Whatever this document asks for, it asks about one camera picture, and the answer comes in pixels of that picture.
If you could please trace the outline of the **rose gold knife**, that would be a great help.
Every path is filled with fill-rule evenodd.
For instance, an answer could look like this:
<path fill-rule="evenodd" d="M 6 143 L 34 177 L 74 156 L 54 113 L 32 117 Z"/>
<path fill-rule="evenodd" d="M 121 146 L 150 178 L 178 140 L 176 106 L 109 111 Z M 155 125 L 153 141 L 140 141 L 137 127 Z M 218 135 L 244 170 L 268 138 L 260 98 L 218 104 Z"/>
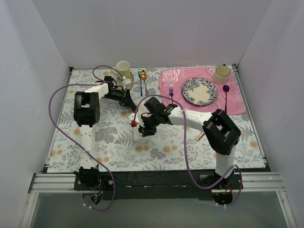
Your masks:
<path fill-rule="evenodd" d="M 205 133 L 201 132 L 200 135 L 196 138 L 196 141 L 201 140 L 204 135 L 205 135 Z"/>

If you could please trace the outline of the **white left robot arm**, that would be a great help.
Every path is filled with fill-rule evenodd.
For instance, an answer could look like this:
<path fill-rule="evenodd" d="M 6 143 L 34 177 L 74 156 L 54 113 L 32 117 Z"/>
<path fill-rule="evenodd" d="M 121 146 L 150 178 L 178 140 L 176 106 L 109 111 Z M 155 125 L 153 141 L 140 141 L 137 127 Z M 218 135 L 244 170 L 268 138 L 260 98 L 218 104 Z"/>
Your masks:
<path fill-rule="evenodd" d="M 100 120 L 99 100 L 105 97 L 133 111 L 136 109 L 130 90 L 118 89 L 119 85 L 111 76 L 105 76 L 103 84 L 100 81 L 97 83 L 84 92 L 76 92 L 74 100 L 74 120 L 80 130 L 81 146 L 85 149 L 81 154 L 78 176 L 80 182 L 91 190 L 98 189 L 101 184 L 98 162 L 92 158 L 96 156 L 95 127 Z"/>

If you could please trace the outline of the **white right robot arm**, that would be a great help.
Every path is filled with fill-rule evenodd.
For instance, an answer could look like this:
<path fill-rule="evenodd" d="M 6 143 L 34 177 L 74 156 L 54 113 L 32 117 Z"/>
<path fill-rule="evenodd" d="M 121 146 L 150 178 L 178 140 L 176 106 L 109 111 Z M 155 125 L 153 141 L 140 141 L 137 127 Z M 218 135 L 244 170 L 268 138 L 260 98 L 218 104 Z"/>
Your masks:
<path fill-rule="evenodd" d="M 234 165 L 234 151 L 241 136 L 240 129 L 221 109 L 212 113 L 202 113 L 184 108 L 181 103 L 172 100 L 168 106 L 160 103 L 157 95 L 144 97 L 137 105 L 131 118 L 132 127 L 138 127 L 143 137 L 155 135 L 160 124 L 183 125 L 203 131 L 211 148 L 216 152 L 215 183 L 202 187 L 194 179 L 187 166 L 193 184 L 201 190 L 209 190 L 216 185 L 225 189 L 232 183 L 231 174 Z"/>

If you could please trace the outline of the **white cloth napkin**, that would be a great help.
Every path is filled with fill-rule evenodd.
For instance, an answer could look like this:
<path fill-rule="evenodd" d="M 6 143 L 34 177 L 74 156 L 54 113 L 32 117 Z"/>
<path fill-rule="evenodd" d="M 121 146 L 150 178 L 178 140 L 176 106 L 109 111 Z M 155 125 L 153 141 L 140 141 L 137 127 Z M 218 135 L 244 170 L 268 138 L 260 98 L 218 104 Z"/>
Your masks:
<path fill-rule="evenodd" d="M 134 142 L 148 142 L 150 140 L 150 136 L 143 136 L 142 133 L 139 132 L 140 126 L 139 127 L 131 127 L 133 131 L 133 140 Z"/>

